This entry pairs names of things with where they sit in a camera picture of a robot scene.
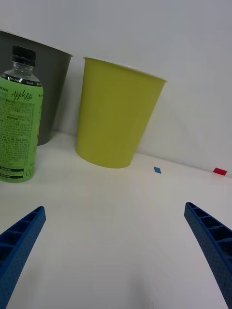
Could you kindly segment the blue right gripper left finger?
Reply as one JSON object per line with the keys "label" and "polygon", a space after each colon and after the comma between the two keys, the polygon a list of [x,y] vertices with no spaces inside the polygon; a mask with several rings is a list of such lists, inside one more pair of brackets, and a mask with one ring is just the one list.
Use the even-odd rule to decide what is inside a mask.
{"label": "blue right gripper left finger", "polygon": [[45,221],[39,206],[0,235],[0,308],[7,307]]}

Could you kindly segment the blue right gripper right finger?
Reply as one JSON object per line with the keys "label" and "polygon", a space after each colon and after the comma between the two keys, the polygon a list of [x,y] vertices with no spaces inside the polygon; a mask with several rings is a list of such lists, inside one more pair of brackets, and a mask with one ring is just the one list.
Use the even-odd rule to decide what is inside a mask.
{"label": "blue right gripper right finger", "polygon": [[184,217],[210,266],[228,306],[232,307],[232,231],[191,202]]}

